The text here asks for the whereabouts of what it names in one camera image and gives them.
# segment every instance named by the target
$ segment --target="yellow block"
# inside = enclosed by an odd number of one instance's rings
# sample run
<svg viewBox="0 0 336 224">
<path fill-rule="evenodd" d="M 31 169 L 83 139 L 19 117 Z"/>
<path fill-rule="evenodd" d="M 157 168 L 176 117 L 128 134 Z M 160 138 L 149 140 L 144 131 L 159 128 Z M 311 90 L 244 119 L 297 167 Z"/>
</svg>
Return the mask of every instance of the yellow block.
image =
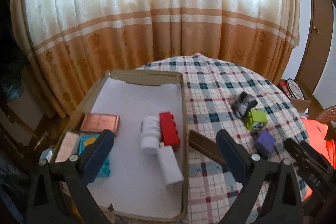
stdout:
<svg viewBox="0 0 336 224">
<path fill-rule="evenodd" d="M 88 138 L 87 140 L 85 140 L 83 142 L 83 145 L 86 147 L 86 146 L 88 146 L 90 144 L 93 144 L 95 141 L 96 141 L 96 137 L 92 136 L 91 138 Z"/>
</svg>

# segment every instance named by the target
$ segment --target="wooden door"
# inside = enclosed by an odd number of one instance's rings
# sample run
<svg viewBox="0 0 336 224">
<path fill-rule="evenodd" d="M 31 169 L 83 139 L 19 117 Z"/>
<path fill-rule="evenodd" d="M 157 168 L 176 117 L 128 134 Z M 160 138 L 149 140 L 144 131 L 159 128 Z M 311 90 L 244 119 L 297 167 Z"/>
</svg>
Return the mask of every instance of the wooden door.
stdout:
<svg viewBox="0 0 336 224">
<path fill-rule="evenodd" d="M 308 96 L 321 78 L 326 64 L 333 33 L 333 6 L 331 0 L 311 0 L 310 33 L 295 80 Z"/>
</svg>

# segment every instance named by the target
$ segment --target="door knob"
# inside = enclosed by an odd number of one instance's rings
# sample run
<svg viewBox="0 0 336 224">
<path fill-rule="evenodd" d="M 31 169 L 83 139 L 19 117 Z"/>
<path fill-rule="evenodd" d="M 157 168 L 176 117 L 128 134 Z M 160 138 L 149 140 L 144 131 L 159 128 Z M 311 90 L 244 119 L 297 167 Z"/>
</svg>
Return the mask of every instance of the door knob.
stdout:
<svg viewBox="0 0 336 224">
<path fill-rule="evenodd" d="M 318 28 L 316 28 L 315 26 L 314 26 L 313 29 L 314 29 L 314 32 L 315 32 L 315 33 L 320 33 L 320 30 L 319 30 Z"/>
</svg>

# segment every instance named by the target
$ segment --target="plaid tablecloth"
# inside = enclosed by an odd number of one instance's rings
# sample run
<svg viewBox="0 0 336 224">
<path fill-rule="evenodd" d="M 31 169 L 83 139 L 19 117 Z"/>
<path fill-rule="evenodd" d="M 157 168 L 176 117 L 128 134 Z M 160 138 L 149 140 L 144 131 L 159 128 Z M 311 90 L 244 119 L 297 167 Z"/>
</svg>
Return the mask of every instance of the plaid tablecloth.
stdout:
<svg viewBox="0 0 336 224">
<path fill-rule="evenodd" d="M 271 161 L 280 162 L 290 157 L 283 141 L 293 138 L 306 140 L 307 134 L 300 115 L 289 99 L 270 81 L 257 73 L 233 63 L 207 58 L 201 54 L 177 56 L 156 61 L 140 69 L 178 71 L 184 77 L 187 128 L 215 140 L 218 130 L 224 128 L 250 154 L 256 153 L 253 142 L 257 137 L 237 119 L 230 107 L 234 96 L 245 91 L 258 100 L 256 109 L 267 113 L 266 128 L 275 137 L 276 145 Z M 302 199 L 305 183 L 298 178 Z M 229 210 L 242 185 L 236 183 L 230 172 L 189 148 L 189 208 L 185 223 L 216 223 Z M 268 184 L 264 183 L 250 214 L 252 222 L 263 204 Z"/>
</svg>

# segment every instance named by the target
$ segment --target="curtain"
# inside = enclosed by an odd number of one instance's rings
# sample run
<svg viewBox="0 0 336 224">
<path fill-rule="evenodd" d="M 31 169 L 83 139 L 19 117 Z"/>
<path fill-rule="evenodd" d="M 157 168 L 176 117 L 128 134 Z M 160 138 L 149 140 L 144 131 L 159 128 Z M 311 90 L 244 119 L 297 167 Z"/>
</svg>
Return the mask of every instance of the curtain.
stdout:
<svg viewBox="0 0 336 224">
<path fill-rule="evenodd" d="M 45 96 L 72 114 L 100 74 L 200 52 L 279 81 L 300 0 L 10 0 L 15 38 Z"/>
</svg>

